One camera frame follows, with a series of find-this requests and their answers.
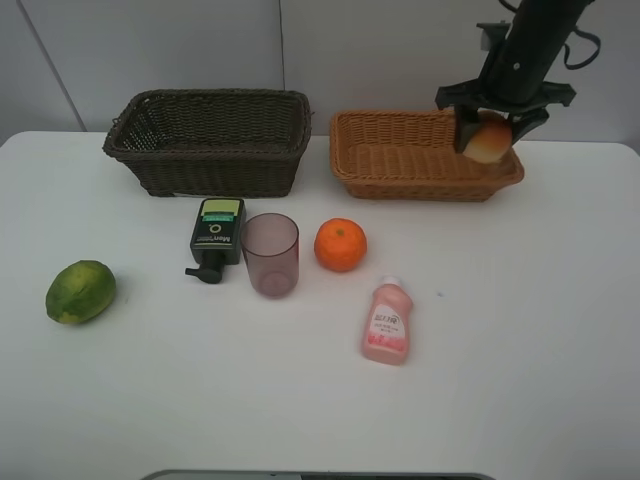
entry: dark green soap bottle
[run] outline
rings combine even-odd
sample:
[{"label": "dark green soap bottle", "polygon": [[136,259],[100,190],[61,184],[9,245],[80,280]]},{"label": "dark green soap bottle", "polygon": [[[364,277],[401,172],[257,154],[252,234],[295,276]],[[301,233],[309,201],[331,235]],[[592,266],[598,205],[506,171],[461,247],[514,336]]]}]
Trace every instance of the dark green soap bottle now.
[{"label": "dark green soap bottle", "polygon": [[220,283],[225,265],[240,263],[240,228],[245,217],[241,199],[204,200],[191,236],[191,253],[200,267],[184,273],[205,283]]}]

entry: pink lotion bottle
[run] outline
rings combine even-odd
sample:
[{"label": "pink lotion bottle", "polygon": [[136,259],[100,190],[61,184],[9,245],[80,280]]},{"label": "pink lotion bottle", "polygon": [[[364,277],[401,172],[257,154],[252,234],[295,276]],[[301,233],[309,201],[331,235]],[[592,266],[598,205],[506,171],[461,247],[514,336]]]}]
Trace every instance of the pink lotion bottle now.
[{"label": "pink lotion bottle", "polygon": [[397,277],[385,276],[373,292],[362,337],[362,354],[374,362],[402,365],[409,354],[409,314],[413,301]]}]

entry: wicker basket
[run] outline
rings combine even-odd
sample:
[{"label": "wicker basket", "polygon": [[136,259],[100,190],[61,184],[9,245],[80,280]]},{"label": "wicker basket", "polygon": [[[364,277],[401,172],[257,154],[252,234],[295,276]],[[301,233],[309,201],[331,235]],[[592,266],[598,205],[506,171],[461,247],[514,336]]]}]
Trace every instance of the wicker basket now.
[{"label": "wicker basket", "polygon": [[307,97],[278,90],[153,90],[104,143],[149,194],[283,197],[311,135]]},{"label": "wicker basket", "polygon": [[498,165],[456,154],[451,111],[347,111],[331,121],[331,169],[358,198],[483,202],[520,182],[513,149]]}]

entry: tabletop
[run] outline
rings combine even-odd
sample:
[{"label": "tabletop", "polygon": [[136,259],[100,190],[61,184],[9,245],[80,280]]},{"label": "tabletop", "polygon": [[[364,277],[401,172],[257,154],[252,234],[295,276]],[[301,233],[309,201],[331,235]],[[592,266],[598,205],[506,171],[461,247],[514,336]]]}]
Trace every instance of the tabletop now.
[{"label": "tabletop", "polygon": [[[0,149],[0,478],[139,480],[163,469],[640,474],[640,159],[521,142],[525,180],[482,204],[367,201],[314,137],[291,195],[247,200],[300,228],[300,281],[267,300],[243,264],[184,275],[200,199],[153,198],[104,134]],[[315,262],[332,217],[369,253]],[[114,304],[47,318],[55,275],[107,264]],[[415,302],[403,367],[358,350],[381,275]]]}]

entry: pink plastic cup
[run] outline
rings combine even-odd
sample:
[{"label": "pink plastic cup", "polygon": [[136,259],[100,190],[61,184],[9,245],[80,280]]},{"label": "pink plastic cup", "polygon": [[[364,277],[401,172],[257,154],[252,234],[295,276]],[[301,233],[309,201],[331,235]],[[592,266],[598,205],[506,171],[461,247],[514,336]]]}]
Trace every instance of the pink plastic cup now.
[{"label": "pink plastic cup", "polygon": [[270,298],[284,297],[298,283],[296,223],[279,213],[251,218],[240,235],[244,261],[253,288]]}]

